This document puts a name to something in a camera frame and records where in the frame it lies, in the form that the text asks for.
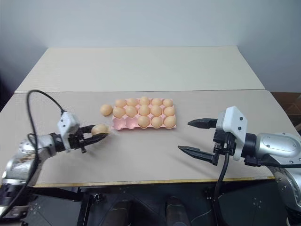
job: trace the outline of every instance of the brown egg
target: brown egg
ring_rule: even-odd
[[[154,116],[159,116],[162,114],[162,109],[158,105],[154,105],[151,107],[150,113],[152,113]]]
[[[160,128],[160,126],[162,126],[163,120],[161,117],[153,117],[151,120],[151,124],[155,129],[158,129]]]
[[[147,97],[141,97],[140,100],[139,100],[139,104],[140,105],[149,105],[150,100]]]
[[[133,118],[135,115],[137,115],[138,111],[137,108],[133,107],[133,106],[128,106],[126,108],[126,114],[127,116]]]
[[[127,106],[137,106],[138,105],[138,100],[135,98],[129,98],[127,99]]]
[[[167,107],[163,111],[164,115],[166,116],[173,116],[174,115],[174,107]]]
[[[162,105],[162,100],[159,98],[153,98],[151,101],[151,105]]]
[[[127,105],[127,102],[126,102],[125,99],[115,100],[115,106],[116,107],[124,107],[125,105]]]
[[[126,111],[124,110],[124,108],[120,108],[120,107],[115,107],[113,109],[113,115],[116,117],[116,118],[122,118],[123,115],[126,114]]]
[[[172,105],[174,105],[174,102],[171,100],[171,99],[164,99],[162,104],[165,106],[165,107],[171,107]]]
[[[146,116],[140,116],[140,117],[138,118],[138,125],[139,125],[141,128],[146,128],[149,124],[150,124],[150,119],[149,119],[149,117],[146,117]]]
[[[168,116],[164,120],[164,125],[166,128],[170,129],[175,126],[175,117],[174,116]]]
[[[112,113],[113,111],[113,108],[111,105],[102,105],[101,108],[100,108],[100,113],[103,115],[103,116],[108,116]]]
[[[91,134],[92,135],[96,135],[96,134],[100,134],[100,133],[110,133],[110,128],[106,125],[98,124],[98,125],[95,125],[91,129]]]
[[[139,108],[139,114],[147,116],[150,113],[150,108],[147,105],[141,105]]]

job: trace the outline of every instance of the floor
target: floor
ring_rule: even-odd
[[[205,190],[212,184],[168,184],[114,186],[105,189],[105,200],[91,207],[88,225],[100,226],[109,209],[123,199],[134,202],[132,226],[164,226],[165,201],[177,196],[186,207],[192,226],[214,225],[210,201]],[[222,213],[231,226],[283,226],[286,211],[274,181],[249,186],[220,197]],[[25,219],[29,225],[74,226],[80,202],[39,196]]]

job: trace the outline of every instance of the pink egg tray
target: pink egg tray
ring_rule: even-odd
[[[149,108],[151,108],[153,105],[151,105],[151,101],[152,101],[152,98],[149,98],[150,100],[150,104],[149,104]],[[139,114],[139,108],[140,108],[140,105],[139,105],[139,99],[137,99],[138,101],[138,105],[136,106],[137,108],[137,111],[138,111],[138,114],[136,114],[133,118],[127,116],[127,115],[124,115],[122,116],[122,118],[116,118],[114,115],[112,117],[112,121],[113,121],[113,125],[112,125],[112,128],[113,129],[117,129],[117,130],[121,130],[121,129],[135,129],[135,128],[141,128],[139,125],[138,125],[138,118],[140,117],[140,114]],[[166,115],[163,114],[163,111],[164,109],[166,108],[164,105],[161,105],[160,108],[162,109],[162,114],[159,116],[162,118],[163,122],[164,122],[164,119],[167,117]],[[151,122],[151,119],[154,117],[154,115],[152,115],[151,113],[147,115],[147,117],[150,119],[150,122]],[[150,123],[146,128],[153,128],[152,124]],[[162,124],[162,126],[160,126],[160,128],[166,128],[166,126],[164,124]]]

